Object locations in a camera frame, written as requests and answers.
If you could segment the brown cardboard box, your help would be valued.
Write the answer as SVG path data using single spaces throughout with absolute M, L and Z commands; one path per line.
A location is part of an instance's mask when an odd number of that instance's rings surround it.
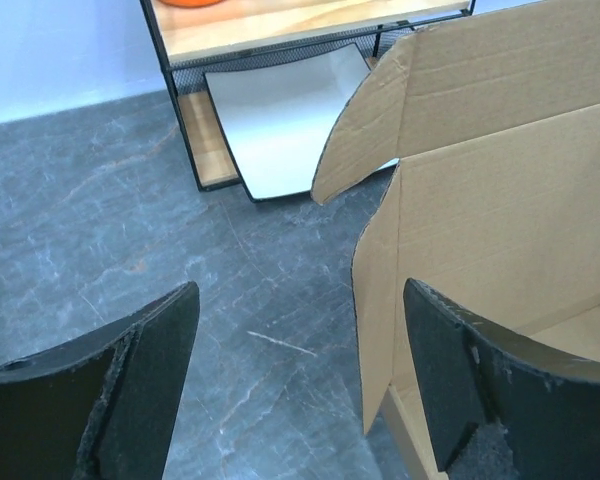
M 498 425 L 437 469 L 403 290 L 422 281 L 600 362 L 600 1 L 539 1 L 399 38 L 335 122 L 312 198 L 389 161 L 351 267 L 362 427 L 383 415 L 414 479 L 520 479 Z

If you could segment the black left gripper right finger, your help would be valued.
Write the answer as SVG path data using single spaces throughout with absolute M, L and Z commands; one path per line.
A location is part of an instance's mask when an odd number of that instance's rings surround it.
M 489 425 L 520 479 L 600 479 L 600 362 L 541 344 L 410 278 L 405 321 L 439 471 Z

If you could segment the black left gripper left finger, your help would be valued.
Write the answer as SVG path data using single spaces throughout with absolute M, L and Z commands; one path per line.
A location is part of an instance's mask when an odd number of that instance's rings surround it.
M 184 283 L 0 366 L 0 479 L 160 479 L 200 313 Z

